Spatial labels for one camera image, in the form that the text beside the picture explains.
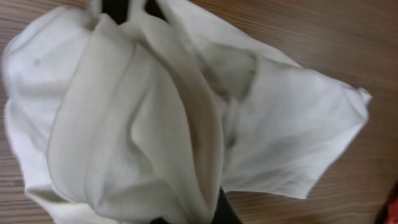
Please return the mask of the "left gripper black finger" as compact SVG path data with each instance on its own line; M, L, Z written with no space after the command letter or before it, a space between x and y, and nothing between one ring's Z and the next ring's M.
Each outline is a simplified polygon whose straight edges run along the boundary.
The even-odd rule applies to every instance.
M231 206L223 188L220 188L212 224L243 224Z

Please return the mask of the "white t-shirt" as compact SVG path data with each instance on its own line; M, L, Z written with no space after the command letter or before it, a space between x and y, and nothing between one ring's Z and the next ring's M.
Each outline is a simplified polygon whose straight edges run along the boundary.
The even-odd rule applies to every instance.
M25 194L55 223L211 223L223 192L305 199L371 95L190 1L58 7L2 58Z

